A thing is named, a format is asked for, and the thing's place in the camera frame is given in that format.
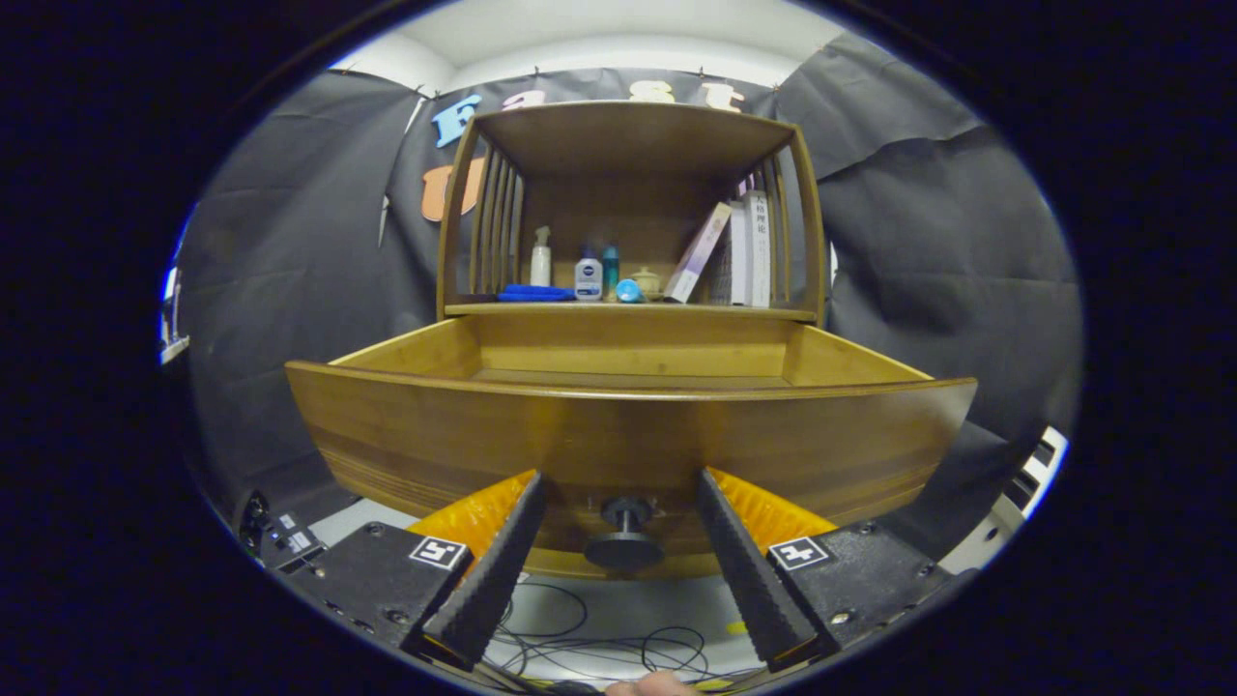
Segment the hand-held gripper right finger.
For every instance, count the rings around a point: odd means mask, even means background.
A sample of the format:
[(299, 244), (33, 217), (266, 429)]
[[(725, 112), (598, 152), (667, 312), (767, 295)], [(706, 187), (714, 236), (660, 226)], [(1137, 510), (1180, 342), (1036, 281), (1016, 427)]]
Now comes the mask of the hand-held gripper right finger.
[(870, 643), (967, 585), (878, 520), (833, 525), (720, 470), (695, 507), (755, 651), (783, 671)]

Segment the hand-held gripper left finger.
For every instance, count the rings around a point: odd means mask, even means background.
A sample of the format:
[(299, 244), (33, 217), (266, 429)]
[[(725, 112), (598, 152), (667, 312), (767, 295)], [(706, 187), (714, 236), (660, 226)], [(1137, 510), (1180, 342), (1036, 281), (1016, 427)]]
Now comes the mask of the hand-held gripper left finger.
[(546, 507), (546, 480), (528, 470), (409, 528), (371, 520), (286, 579), (359, 635), (473, 671), (503, 619)]

